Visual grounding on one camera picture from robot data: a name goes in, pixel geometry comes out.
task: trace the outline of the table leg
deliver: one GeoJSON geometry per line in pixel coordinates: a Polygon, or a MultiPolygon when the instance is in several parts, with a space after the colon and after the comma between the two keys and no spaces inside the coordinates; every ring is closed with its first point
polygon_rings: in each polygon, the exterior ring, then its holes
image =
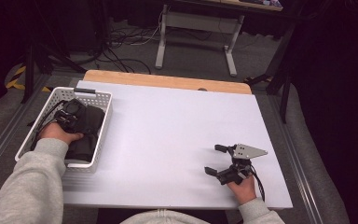
{"type": "Polygon", "coordinates": [[[240,34],[242,23],[243,23],[243,18],[244,18],[244,16],[240,16],[238,18],[238,23],[235,25],[234,33],[232,34],[232,37],[231,37],[231,42],[228,46],[225,46],[225,54],[226,54],[226,59],[227,59],[227,64],[228,64],[228,70],[229,70],[229,74],[232,77],[237,76],[237,70],[235,69],[234,60],[232,58],[232,50],[234,49],[235,42],[237,41],[237,37],[240,34]]]}
{"type": "Polygon", "coordinates": [[[157,58],[156,58],[156,65],[155,67],[157,69],[162,68],[162,63],[164,60],[164,52],[165,52],[165,31],[167,27],[167,13],[168,13],[168,6],[164,5],[164,8],[162,9],[162,15],[161,15],[161,25],[160,25],[160,39],[159,39],[159,45],[158,45],[158,52],[157,52],[157,58]]]}

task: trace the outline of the gray sleeve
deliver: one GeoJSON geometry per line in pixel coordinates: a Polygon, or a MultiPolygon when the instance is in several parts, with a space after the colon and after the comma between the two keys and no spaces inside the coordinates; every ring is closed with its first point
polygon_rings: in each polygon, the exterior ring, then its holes
{"type": "Polygon", "coordinates": [[[284,223],[278,214],[269,211],[266,204],[261,199],[253,199],[239,207],[243,223],[284,223]]]}
{"type": "Polygon", "coordinates": [[[0,223],[61,223],[68,145],[45,138],[25,153],[0,190],[0,223]]]}

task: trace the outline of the human hand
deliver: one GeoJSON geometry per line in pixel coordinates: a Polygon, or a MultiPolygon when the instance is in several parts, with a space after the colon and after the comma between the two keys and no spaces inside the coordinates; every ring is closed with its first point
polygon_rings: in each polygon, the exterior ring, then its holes
{"type": "Polygon", "coordinates": [[[237,185],[235,182],[227,183],[227,186],[234,192],[237,201],[240,204],[248,203],[255,199],[255,178],[249,175],[248,178],[243,179],[242,182],[237,185]]]}
{"type": "Polygon", "coordinates": [[[56,138],[65,142],[68,146],[83,137],[83,133],[66,133],[57,122],[46,126],[39,134],[39,138],[56,138]]]}

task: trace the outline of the white board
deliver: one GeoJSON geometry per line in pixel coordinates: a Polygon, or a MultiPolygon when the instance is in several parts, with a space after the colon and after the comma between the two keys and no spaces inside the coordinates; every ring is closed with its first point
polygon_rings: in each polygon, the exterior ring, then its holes
{"type": "Polygon", "coordinates": [[[253,95],[80,81],[113,94],[95,174],[65,173],[64,203],[132,208],[237,208],[227,186],[204,173],[231,164],[214,145],[265,149],[252,159],[270,208],[293,207],[253,95]]]}

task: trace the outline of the wooden table edge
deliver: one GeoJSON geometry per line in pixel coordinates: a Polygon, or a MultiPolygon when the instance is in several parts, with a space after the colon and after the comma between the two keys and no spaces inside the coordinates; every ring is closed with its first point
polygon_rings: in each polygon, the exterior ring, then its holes
{"type": "Polygon", "coordinates": [[[122,73],[113,71],[89,70],[84,81],[115,83],[122,85],[174,88],[183,90],[206,90],[226,93],[252,94],[245,83],[225,82],[187,77],[165,77],[146,74],[122,73]]]}

